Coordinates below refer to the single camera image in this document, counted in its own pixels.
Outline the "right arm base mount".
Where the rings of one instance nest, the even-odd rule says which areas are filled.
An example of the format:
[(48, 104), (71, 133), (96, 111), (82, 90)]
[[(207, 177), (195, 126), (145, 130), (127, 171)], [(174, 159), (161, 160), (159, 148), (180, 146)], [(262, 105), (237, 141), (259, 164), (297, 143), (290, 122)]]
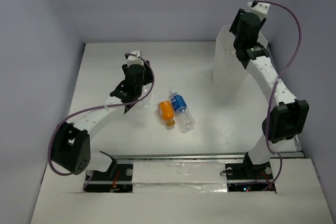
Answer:
[(254, 168), (243, 163), (226, 163), (220, 175), (226, 178), (229, 192), (276, 191), (270, 162)]

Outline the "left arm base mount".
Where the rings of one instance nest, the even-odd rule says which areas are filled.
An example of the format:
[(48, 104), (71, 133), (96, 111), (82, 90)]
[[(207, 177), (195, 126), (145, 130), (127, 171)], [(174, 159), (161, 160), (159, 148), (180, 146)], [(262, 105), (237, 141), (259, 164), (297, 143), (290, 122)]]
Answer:
[(133, 192), (133, 163), (118, 163), (106, 152), (100, 151), (111, 162), (106, 171), (87, 171), (83, 191), (87, 193), (131, 193)]

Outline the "blue label plastic bottle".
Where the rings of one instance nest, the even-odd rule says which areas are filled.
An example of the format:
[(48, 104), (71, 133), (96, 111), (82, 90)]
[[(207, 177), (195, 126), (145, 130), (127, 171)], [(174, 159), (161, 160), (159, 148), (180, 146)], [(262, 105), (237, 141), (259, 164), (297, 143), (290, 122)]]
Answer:
[(174, 109), (177, 123), (183, 133), (189, 132), (194, 128), (195, 120), (191, 115), (184, 98), (175, 90), (170, 91), (170, 102)]

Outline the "orange plastic bottle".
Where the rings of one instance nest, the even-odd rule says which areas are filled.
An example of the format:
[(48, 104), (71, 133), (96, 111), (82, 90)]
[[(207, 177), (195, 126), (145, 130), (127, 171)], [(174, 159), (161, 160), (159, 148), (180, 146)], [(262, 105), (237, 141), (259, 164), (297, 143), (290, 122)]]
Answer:
[(160, 102), (158, 105), (158, 110), (161, 119), (163, 122), (166, 124), (167, 127), (172, 127), (175, 125), (175, 120), (174, 120), (174, 109), (171, 105), (171, 102), (166, 100)]

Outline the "green label plastic bottle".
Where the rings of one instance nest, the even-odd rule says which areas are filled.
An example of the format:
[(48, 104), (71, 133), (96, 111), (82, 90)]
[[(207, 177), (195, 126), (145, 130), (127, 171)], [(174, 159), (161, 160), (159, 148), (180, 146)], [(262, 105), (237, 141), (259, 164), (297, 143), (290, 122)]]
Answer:
[(142, 109), (149, 109), (150, 108), (150, 100), (151, 100), (151, 96), (152, 96), (152, 92), (150, 91), (151, 86), (152, 86), (151, 83), (143, 86), (141, 98), (144, 97), (144, 99), (140, 102), (140, 105), (141, 105)]

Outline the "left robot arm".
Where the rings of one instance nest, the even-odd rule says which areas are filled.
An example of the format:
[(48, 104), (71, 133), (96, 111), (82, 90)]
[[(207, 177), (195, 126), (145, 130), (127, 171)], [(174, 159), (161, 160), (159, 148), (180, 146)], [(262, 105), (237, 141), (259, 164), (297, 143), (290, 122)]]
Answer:
[(108, 124), (151, 94), (155, 75), (148, 60), (131, 54), (124, 79), (103, 104), (77, 111), (58, 123), (48, 145), (48, 165), (59, 176), (79, 175), (91, 161), (91, 141)]

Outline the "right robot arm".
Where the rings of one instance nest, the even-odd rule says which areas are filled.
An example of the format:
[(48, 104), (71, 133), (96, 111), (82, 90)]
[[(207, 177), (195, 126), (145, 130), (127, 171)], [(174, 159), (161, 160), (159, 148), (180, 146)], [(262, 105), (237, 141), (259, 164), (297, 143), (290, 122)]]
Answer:
[(266, 47), (258, 42), (265, 18), (240, 9), (229, 29), (234, 35), (236, 57), (254, 78), (268, 102), (262, 122), (262, 136), (245, 154), (242, 164), (233, 173), (253, 179), (264, 170), (273, 155), (287, 140), (303, 130), (309, 105), (292, 94), (274, 69)]

